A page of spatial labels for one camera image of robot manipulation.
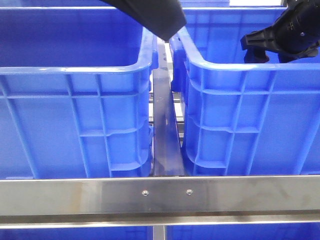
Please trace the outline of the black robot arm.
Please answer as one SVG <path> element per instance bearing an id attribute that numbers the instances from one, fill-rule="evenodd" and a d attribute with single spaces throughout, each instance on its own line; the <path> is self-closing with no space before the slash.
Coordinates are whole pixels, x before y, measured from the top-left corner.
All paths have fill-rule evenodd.
<path id="1" fill-rule="evenodd" d="M 266 52 L 278 54 L 280 63 L 316 57 L 320 47 L 320 2 L 288 0 L 287 9 L 269 27 L 244 35 L 241 47 L 247 64 L 266 63 Z M 178 0 L 108 0 L 107 4 L 135 19 L 163 40 L 187 23 Z"/>

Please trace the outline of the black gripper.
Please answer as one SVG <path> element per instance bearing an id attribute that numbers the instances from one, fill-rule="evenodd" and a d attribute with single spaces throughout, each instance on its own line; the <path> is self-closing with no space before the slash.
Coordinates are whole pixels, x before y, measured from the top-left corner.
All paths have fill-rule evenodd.
<path id="1" fill-rule="evenodd" d="M 314 58 L 320 47 L 320 2 L 288 0 L 287 9 L 269 27 L 244 35 L 243 50 L 261 49 L 278 55 L 280 63 Z"/>

